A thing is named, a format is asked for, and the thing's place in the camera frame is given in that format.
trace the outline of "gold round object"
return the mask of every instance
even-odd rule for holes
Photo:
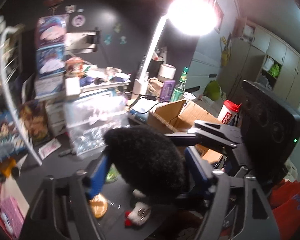
[[[101,194],[96,195],[90,200],[90,207],[96,218],[101,218],[107,211],[108,202]]]

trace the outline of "picture frame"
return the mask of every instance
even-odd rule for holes
[[[217,15],[217,25],[215,27],[215,30],[217,31],[217,33],[220,33],[222,22],[223,22],[223,19],[225,17],[225,14],[223,13],[223,11],[222,11],[219,3],[217,2],[217,0],[213,0],[213,9],[215,10],[216,15]]]

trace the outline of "glowing lamp head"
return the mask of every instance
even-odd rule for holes
[[[176,28],[188,35],[205,35],[217,25],[212,6],[204,0],[175,0],[167,16]]]

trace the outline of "blue gripper pad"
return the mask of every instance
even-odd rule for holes
[[[104,154],[89,164],[87,168],[90,176],[90,188],[87,192],[89,199],[92,199],[101,192],[109,168],[108,156]]]
[[[203,160],[194,146],[185,149],[186,165],[190,171],[195,186],[204,196],[209,196],[208,189],[212,185],[213,167],[206,160]]]

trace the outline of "red label on cup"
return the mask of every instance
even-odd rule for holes
[[[225,117],[222,119],[221,122],[224,123],[224,124],[227,124],[229,122],[229,120],[231,119],[232,115],[233,114],[227,112],[226,115],[225,115]]]

